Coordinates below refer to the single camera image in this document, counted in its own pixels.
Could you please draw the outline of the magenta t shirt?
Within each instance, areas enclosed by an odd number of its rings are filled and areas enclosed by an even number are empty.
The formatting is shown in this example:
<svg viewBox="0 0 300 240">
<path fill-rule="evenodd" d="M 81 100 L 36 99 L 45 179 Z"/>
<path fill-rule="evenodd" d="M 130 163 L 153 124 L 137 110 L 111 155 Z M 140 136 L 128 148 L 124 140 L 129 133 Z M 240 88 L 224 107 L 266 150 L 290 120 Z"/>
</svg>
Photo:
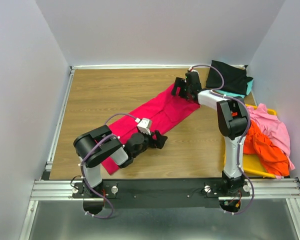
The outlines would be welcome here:
<svg viewBox="0 0 300 240">
<path fill-rule="evenodd" d="M 139 119 L 150 119 L 152 121 L 151 131 L 158 130 L 162 135 L 166 134 L 200 108 L 197 103 L 172 95 L 172 89 L 173 85 L 170 85 L 166 90 L 129 114 Z M 126 143 L 131 135 L 137 132 L 137 123 L 132 117 L 124 116 L 110 124 L 109 128 L 115 135 L 120 136 L 122 143 Z"/>
</svg>

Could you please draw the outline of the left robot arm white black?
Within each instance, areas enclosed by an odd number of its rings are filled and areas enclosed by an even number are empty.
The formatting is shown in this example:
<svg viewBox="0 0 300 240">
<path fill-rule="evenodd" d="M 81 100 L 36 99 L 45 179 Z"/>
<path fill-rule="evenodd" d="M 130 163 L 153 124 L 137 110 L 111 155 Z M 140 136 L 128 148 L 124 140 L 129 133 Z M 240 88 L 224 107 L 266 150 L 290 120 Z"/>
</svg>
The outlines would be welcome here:
<svg viewBox="0 0 300 240">
<path fill-rule="evenodd" d="M 83 191 L 91 198 L 102 193 L 101 164 L 108 158 L 119 168 L 126 168 L 147 149 L 162 149 L 168 137 L 159 130 L 142 132 L 137 127 L 126 143 L 115 135 L 107 125 L 78 136 L 73 146 L 80 159 Z"/>
</svg>

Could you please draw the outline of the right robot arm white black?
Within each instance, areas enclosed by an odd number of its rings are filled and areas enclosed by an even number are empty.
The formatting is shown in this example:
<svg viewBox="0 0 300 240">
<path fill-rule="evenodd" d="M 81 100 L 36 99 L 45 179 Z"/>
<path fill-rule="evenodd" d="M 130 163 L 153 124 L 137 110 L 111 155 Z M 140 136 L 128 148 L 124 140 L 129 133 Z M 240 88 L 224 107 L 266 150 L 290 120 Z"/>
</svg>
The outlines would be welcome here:
<svg viewBox="0 0 300 240">
<path fill-rule="evenodd" d="M 206 196 L 231 196 L 242 190 L 245 185 L 243 148 L 251 125 L 244 100 L 203 89 L 196 71 L 186 72 L 185 78 L 177 77 L 171 94 L 216 110 L 218 128 L 225 142 L 225 165 L 221 179 L 205 183 Z"/>
</svg>

